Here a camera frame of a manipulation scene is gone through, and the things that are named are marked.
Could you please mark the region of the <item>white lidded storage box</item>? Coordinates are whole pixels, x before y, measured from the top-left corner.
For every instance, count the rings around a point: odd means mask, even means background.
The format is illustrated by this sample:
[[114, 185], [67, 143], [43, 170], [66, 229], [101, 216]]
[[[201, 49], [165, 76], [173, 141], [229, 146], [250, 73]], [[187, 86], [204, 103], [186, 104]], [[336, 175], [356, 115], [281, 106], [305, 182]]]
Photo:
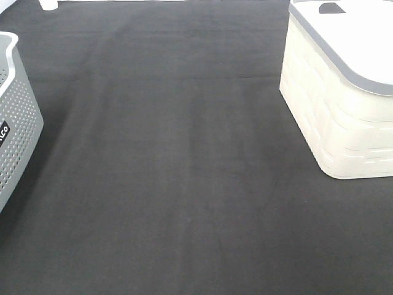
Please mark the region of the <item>white lidded storage box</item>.
[[392, 175], [392, 2], [291, 1], [280, 92], [320, 169]]

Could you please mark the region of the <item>grey perforated laundry basket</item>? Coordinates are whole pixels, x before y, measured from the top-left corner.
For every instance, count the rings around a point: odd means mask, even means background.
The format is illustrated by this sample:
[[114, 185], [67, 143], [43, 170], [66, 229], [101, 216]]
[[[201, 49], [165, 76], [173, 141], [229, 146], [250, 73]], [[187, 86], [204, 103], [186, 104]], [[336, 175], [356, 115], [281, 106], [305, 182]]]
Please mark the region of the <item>grey perforated laundry basket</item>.
[[1, 208], [17, 186], [44, 126], [17, 42], [15, 33], [1, 32]]

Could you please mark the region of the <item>white cup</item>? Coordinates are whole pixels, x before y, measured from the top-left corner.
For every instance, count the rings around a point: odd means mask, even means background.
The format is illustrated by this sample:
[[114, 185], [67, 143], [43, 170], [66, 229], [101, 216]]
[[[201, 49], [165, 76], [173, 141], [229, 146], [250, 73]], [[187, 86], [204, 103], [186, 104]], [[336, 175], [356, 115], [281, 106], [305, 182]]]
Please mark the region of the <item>white cup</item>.
[[39, 4], [41, 5], [43, 10], [50, 11], [58, 8], [57, 0], [39, 0]]

